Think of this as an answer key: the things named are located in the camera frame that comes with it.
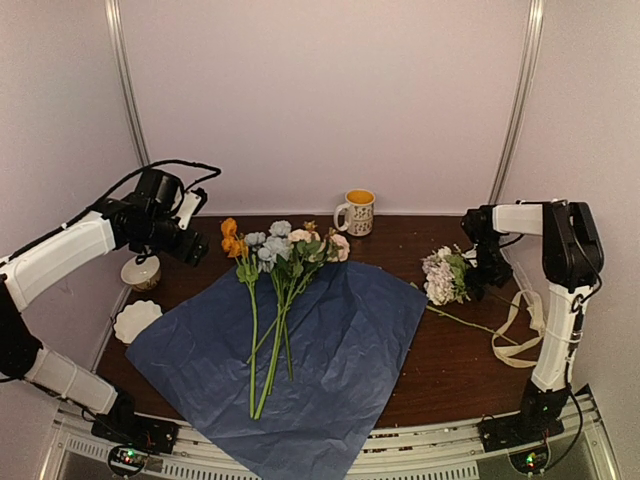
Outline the lilac hydrangea fake flower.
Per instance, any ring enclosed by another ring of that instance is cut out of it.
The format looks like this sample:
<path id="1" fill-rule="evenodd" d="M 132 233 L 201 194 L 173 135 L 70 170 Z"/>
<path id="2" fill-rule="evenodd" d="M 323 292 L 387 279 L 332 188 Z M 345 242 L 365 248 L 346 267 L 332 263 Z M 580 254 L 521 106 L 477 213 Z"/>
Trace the lilac hydrangea fake flower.
<path id="1" fill-rule="evenodd" d="M 453 320 L 460 325 L 490 333 L 506 341 L 510 346 L 517 344 L 504 333 L 498 333 L 484 325 L 463 320 L 443 310 L 443 307 L 449 304 L 464 304 L 472 300 L 480 301 L 488 293 L 487 288 L 479 282 L 474 248 L 463 252 L 456 244 L 452 247 L 441 246 L 421 259 L 421 269 L 425 276 L 423 288 L 428 300 L 427 311 Z"/>

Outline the orange fake flower stem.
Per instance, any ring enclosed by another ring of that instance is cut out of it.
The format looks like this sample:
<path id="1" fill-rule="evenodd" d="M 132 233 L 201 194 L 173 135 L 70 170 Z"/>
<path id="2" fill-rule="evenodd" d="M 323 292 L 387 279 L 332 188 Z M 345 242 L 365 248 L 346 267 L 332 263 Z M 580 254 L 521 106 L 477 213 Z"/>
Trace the orange fake flower stem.
<path id="1" fill-rule="evenodd" d="M 221 226 L 221 247 L 228 258 L 236 261 L 236 275 L 240 283 L 244 284 L 249 292 L 252 313 L 252 340 L 249 355 L 250 365 L 250 390 L 249 390 L 249 414 L 252 419 L 256 417 L 256 352 L 258 344 L 258 307 L 256 299 L 256 283 L 259 279 L 257 252 L 264 243 L 261 232 L 252 232 L 247 235 L 238 230 L 237 221 L 234 218 L 225 219 Z"/>

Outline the blue fake flower stems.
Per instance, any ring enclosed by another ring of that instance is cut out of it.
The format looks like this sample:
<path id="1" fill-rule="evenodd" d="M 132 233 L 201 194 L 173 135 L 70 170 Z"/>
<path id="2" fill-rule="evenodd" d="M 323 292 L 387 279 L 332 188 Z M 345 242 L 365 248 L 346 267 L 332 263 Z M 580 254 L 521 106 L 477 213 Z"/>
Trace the blue fake flower stems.
<path id="1" fill-rule="evenodd" d="M 241 261 L 238 263 L 238 278 L 247 287 L 252 314 L 252 340 L 247 363 L 250 366 L 249 415 L 253 420 L 261 418 L 267 397 L 272 393 L 280 351 L 291 354 L 286 314 L 293 301 L 294 266 L 291 243 L 291 223 L 277 220 L 266 232 L 252 232 L 241 240 Z M 276 295 L 275 319 L 264 334 L 259 333 L 257 282 L 270 278 Z M 271 357 L 262 386 L 258 385 L 257 360 L 264 342 L 273 339 Z"/>

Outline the pink fake flower stem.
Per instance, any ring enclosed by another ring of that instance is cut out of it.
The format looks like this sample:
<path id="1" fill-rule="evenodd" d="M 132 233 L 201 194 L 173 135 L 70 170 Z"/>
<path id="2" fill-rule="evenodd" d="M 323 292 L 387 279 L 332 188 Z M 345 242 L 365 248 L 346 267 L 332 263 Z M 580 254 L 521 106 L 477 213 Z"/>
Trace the pink fake flower stem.
<path id="1" fill-rule="evenodd" d="M 294 300 L 310 285 L 319 270 L 328 263 L 349 258 L 349 241 L 331 228 L 324 236 L 316 224 L 306 222 L 294 229 L 286 220 L 275 221 L 257 252 L 260 275 L 269 276 L 276 292 L 277 313 L 270 331 L 282 327 Z"/>

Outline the blue wrapping paper sheet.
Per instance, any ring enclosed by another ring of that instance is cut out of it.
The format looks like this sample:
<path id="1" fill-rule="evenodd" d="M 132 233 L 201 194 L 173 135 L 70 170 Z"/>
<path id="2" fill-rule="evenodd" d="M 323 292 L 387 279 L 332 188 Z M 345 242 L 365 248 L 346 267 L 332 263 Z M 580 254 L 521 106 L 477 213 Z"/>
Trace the blue wrapping paper sheet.
<path id="1" fill-rule="evenodd" d="M 271 280 L 257 283 L 259 333 L 275 318 Z M 249 415 L 249 292 L 229 271 L 143 330 L 128 360 L 213 444 L 233 454 L 245 439 L 317 435 L 353 449 L 374 428 L 400 376 L 426 307 L 418 289 L 358 262 L 325 266 L 287 316 L 290 350 L 262 416 Z M 258 385 L 271 348 L 258 353 Z"/>

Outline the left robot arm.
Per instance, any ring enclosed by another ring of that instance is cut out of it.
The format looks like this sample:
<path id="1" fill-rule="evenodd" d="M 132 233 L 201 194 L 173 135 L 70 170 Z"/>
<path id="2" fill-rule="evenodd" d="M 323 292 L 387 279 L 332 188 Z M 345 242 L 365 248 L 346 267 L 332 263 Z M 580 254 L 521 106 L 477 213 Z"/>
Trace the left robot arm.
<path id="1" fill-rule="evenodd" d="M 144 424 L 117 405 L 122 393 L 45 345 L 22 314 L 78 268 L 122 248 L 139 256 L 164 252 L 190 266 L 200 263 L 208 240 L 190 221 L 208 196 L 199 180 L 186 185 L 164 171 L 166 164 L 154 162 L 127 174 L 71 220 L 1 260 L 2 381 L 24 381 L 105 415 L 106 429 L 123 444 L 137 442 Z"/>

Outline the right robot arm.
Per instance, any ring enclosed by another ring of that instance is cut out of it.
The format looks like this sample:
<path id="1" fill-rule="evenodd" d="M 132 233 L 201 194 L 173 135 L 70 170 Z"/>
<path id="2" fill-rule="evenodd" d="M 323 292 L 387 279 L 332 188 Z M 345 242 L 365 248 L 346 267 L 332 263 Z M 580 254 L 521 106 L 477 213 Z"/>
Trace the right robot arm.
<path id="1" fill-rule="evenodd" d="M 513 276 L 500 239 L 508 234 L 542 238 L 542 268 L 549 282 L 549 313 L 540 356 L 527 382 L 512 430 L 530 442 L 558 419 L 570 396 L 574 355 L 588 302 L 602 287 L 604 252 L 585 202 L 554 200 L 482 205 L 461 227 L 475 247 L 472 284 L 501 287 Z"/>

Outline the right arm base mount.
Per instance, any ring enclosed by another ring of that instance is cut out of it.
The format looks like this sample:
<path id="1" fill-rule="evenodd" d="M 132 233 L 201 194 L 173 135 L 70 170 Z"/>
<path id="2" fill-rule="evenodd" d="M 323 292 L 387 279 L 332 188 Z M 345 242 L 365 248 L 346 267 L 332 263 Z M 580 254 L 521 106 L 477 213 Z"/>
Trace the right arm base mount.
<path id="1" fill-rule="evenodd" d="M 540 414 L 517 412 L 498 418 L 483 419 L 477 425 L 485 452 L 521 447 L 543 442 L 548 436 L 564 432 L 561 411 L 546 408 Z"/>

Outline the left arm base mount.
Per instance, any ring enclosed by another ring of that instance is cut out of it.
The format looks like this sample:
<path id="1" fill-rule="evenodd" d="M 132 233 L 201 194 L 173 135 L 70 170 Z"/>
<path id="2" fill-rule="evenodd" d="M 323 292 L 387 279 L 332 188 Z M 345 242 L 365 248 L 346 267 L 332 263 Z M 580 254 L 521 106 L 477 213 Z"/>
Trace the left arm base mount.
<path id="1" fill-rule="evenodd" d="M 175 422 L 137 414 L 124 420 L 97 414 L 91 427 L 95 437 L 152 454 L 171 454 L 178 433 L 179 425 Z"/>

